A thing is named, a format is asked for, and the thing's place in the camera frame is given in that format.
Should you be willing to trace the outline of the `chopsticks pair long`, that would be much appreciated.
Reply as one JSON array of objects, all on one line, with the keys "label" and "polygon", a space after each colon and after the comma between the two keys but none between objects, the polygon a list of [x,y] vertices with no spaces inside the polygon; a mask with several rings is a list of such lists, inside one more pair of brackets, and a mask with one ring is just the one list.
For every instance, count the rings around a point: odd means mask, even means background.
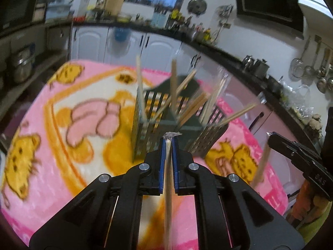
[{"label": "chopsticks pair long", "polygon": [[170,77],[170,96],[171,96],[171,110],[176,113],[177,107],[177,60],[173,59],[171,62],[171,77]]}]

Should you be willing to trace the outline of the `hanging steel ladle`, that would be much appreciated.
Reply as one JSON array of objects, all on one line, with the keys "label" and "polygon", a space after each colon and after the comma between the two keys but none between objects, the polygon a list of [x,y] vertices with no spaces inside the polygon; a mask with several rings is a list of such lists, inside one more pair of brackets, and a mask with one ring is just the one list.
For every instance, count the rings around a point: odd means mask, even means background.
[{"label": "hanging steel ladle", "polygon": [[330,53],[330,48],[325,48],[321,65],[317,71],[317,89],[322,94],[325,94],[328,90],[332,91],[332,75],[330,75],[330,69],[328,67]]}]

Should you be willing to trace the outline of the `angled chopsticks in caddy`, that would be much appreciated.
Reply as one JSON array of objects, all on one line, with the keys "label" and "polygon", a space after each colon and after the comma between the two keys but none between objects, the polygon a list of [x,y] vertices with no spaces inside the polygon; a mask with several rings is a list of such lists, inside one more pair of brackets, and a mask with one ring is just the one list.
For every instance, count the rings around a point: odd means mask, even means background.
[{"label": "angled chopsticks in caddy", "polygon": [[248,106],[244,107],[242,110],[238,111],[238,112],[235,112],[233,113],[232,115],[222,119],[218,124],[217,126],[221,127],[221,126],[224,126],[226,124],[228,124],[229,122],[239,118],[240,116],[246,114],[248,111],[254,109],[255,107],[257,106],[257,103],[251,103],[249,104]]}]

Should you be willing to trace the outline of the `pink cartoon fleece blanket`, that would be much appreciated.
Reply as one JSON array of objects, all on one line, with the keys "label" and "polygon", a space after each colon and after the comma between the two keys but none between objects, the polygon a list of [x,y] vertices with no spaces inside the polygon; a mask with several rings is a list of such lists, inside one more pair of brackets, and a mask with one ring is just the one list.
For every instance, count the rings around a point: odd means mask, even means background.
[{"label": "pink cartoon fleece blanket", "polygon": [[[126,173],[133,158],[137,97],[134,68],[73,60],[41,90],[13,136],[2,175],[1,206],[17,236],[32,235],[102,173]],[[213,173],[236,173],[247,183],[262,148],[241,119],[232,121],[204,158]],[[287,195],[268,165],[258,193],[281,215]],[[172,249],[198,249],[194,197],[174,196]],[[138,249],[164,249],[164,196],[143,198]]]}]

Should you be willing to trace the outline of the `hanging strainer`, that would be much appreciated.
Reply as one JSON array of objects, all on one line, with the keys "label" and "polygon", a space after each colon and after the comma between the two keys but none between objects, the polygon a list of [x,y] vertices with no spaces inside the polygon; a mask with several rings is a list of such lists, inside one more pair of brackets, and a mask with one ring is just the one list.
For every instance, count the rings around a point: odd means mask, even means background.
[{"label": "hanging strainer", "polygon": [[311,42],[311,36],[308,37],[301,56],[299,58],[296,57],[291,61],[290,73],[291,73],[291,76],[295,77],[296,79],[300,79],[304,74],[303,58],[304,58],[304,55],[305,55],[305,53],[306,53],[306,51],[309,47],[310,42]]}]

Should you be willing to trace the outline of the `brown chopsticks in caddy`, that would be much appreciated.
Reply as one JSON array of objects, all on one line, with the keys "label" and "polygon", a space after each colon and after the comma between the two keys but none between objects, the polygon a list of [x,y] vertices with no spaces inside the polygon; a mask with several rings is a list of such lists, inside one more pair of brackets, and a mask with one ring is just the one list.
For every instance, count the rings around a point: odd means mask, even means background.
[{"label": "brown chopsticks in caddy", "polygon": [[[193,69],[191,73],[185,77],[185,79],[182,81],[180,85],[177,87],[177,97],[179,96],[180,92],[184,90],[184,88],[187,87],[189,82],[194,78],[196,75],[197,70]],[[192,96],[190,98],[190,101],[187,102],[187,105],[185,107],[185,110],[177,117],[177,122],[179,128],[182,127],[188,120],[191,118],[193,114],[207,101],[207,94],[205,92],[200,92],[197,96]],[[171,104],[171,96],[169,93],[169,96],[167,97],[167,100],[165,103],[157,109],[157,112],[155,113],[154,117],[151,119],[151,121],[156,121],[163,113],[164,111],[169,107]]]}]

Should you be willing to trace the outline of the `dark green utensil caddy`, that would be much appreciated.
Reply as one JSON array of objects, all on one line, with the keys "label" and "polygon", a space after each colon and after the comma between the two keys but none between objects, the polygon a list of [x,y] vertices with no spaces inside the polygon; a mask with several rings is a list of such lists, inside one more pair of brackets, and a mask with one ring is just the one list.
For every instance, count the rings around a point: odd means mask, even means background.
[{"label": "dark green utensil caddy", "polygon": [[168,107],[154,120],[156,111],[167,101],[169,89],[170,80],[167,79],[154,88],[144,90],[142,96],[137,96],[131,136],[133,159],[144,159],[147,153],[157,150],[160,138],[169,131],[181,133],[178,140],[180,149],[203,159],[228,129],[228,124],[219,125],[225,118],[225,114],[217,104],[212,108],[206,124],[200,122],[204,110],[202,106],[181,125],[179,117],[190,98],[196,92],[202,91],[199,82],[195,79],[192,79],[179,93],[176,113]]}]

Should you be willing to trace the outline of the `pale chopsticks in caddy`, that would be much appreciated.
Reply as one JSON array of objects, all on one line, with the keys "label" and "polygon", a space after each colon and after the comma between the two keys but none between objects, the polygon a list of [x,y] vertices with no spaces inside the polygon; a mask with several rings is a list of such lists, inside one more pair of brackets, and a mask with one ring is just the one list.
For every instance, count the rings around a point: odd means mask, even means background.
[{"label": "pale chopsticks in caddy", "polygon": [[220,96],[224,93],[226,87],[230,82],[231,76],[222,67],[218,67],[217,75],[213,78],[212,87],[208,90],[209,96],[200,115],[200,123],[207,125],[210,115],[213,112],[213,107]]}]

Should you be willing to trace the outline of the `black range hood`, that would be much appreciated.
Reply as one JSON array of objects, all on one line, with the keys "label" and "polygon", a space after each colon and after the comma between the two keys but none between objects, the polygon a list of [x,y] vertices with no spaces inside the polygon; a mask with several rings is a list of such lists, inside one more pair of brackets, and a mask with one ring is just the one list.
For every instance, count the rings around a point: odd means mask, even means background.
[{"label": "black range hood", "polygon": [[291,29],[303,39],[304,15],[298,0],[236,0],[237,15],[269,21]]}]

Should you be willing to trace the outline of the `steel pot on shelf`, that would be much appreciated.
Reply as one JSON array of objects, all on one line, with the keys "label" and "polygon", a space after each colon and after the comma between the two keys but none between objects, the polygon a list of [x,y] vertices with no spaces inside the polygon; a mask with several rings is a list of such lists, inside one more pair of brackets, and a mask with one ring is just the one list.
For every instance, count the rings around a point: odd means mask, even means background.
[{"label": "steel pot on shelf", "polygon": [[14,83],[23,83],[32,75],[35,51],[36,46],[31,43],[11,55],[11,77]]}]

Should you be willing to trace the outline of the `steel lid on wall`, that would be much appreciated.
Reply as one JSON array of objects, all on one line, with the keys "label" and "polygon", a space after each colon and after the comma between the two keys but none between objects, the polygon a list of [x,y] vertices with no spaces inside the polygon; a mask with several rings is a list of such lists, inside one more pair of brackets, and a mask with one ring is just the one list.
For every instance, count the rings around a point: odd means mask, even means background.
[{"label": "steel lid on wall", "polygon": [[196,16],[203,15],[207,11],[207,2],[205,0],[190,0],[187,4],[187,11]]}]

